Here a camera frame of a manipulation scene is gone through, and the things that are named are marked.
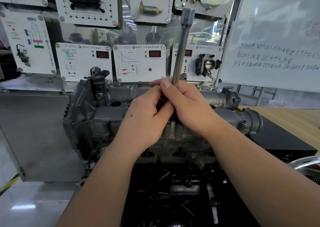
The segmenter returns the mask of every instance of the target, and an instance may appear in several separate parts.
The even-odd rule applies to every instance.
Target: bolt hole
[[[113,101],[110,103],[111,107],[120,107],[122,103],[120,101]]]

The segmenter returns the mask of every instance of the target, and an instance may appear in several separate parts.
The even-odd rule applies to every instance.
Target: engine
[[[98,161],[103,149],[114,139],[131,101],[149,89],[142,82],[134,86],[109,84],[105,80],[108,74],[109,71],[92,68],[92,75],[78,84],[64,115],[65,132],[74,150],[89,165]],[[201,93],[220,117],[243,134],[256,134],[262,128],[259,113],[248,108],[233,111],[240,98],[231,87],[224,87],[222,92],[206,89]],[[215,161],[208,142],[172,118],[158,142],[147,149],[137,163],[210,164]]]

